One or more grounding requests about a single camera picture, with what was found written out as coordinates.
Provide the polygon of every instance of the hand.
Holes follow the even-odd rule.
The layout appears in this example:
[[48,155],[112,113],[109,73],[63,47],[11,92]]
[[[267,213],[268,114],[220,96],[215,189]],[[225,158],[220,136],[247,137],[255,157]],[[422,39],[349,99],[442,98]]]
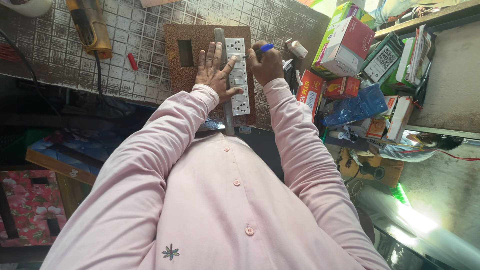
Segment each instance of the hand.
[[200,51],[198,59],[198,73],[195,78],[196,84],[202,84],[211,87],[220,98],[220,103],[227,101],[233,95],[242,94],[241,87],[233,87],[227,90],[228,74],[232,71],[233,65],[237,58],[230,57],[227,65],[220,71],[220,61],[222,58],[222,43],[210,42],[208,48],[207,59],[205,59],[205,51]]
[[262,58],[258,62],[255,50],[266,44],[265,41],[259,41],[248,49],[248,67],[251,69],[257,81],[265,86],[270,81],[277,78],[283,78],[282,54],[276,49],[270,49],[262,53]]

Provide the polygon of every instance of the electrical switch board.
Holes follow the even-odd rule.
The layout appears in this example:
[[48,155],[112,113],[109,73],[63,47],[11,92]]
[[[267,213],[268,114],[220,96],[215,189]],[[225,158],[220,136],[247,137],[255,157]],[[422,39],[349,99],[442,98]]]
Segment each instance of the electrical switch board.
[[247,86],[247,66],[243,56],[245,55],[245,42],[242,37],[225,38],[225,46],[227,47],[227,61],[235,55],[237,61],[233,65],[233,70],[228,75],[230,88],[241,87],[243,94],[234,95],[232,97],[232,113],[233,115],[250,114],[248,102],[248,86]]

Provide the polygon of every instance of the red box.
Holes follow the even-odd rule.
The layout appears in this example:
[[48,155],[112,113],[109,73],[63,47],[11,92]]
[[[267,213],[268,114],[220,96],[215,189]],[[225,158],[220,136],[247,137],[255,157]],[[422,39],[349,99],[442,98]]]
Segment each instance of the red box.
[[302,85],[297,91],[297,100],[303,102],[312,110],[312,122],[317,110],[318,99],[322,96],[325,88],[325,80],[308,70],[301,77]]
[[360,80],[353,77],[343,77],[327,82],[324,98],[342,99],[356,97],[359,92]]

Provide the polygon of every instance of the blue marker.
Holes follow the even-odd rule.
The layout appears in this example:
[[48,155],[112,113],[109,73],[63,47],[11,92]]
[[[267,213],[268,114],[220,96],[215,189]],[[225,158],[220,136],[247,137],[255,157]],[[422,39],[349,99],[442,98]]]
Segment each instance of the blue marker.
[[266,52],[272,48],[273,48],[273,44],[267,43],[265,45],[262,45],[260,49],[255,50],[255,54],[257,55],[257,57],[260,57],[262,55],[262,52]]

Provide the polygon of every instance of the floral fabric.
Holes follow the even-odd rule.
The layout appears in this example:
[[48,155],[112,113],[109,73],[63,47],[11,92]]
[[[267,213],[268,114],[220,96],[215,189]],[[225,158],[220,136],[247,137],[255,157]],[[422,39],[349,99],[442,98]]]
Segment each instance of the floral fabric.
[[[31,178],[46,177],[48,184],[32,184]],[[48,219],[56,219],[62,229],[67,219],[54,171],[0,172],[0,181],[10,206],[19,238],[8,239],[0,218],[0,246],[50,245]]]

